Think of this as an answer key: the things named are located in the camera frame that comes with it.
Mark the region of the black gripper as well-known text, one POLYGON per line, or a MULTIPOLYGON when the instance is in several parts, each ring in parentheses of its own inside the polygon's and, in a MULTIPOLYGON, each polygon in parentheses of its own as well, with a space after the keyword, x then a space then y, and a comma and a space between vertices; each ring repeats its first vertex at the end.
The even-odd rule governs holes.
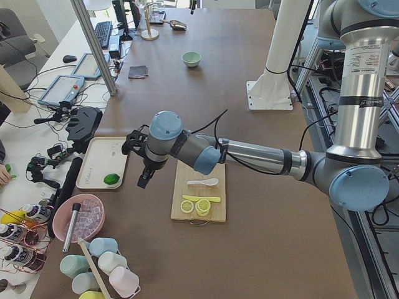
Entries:
MULTIPOLYGON (((150 166, 157 167, 158 169, 164 167, 169 158, 169 152, 170 140, 160 140, 154 136, 148 136, 146 138, 144 145, 144 160, 148 161, 150 166)), ((137 186, 145 189, 152 176, 153 170, 144 169, 138 179, 137 186)))

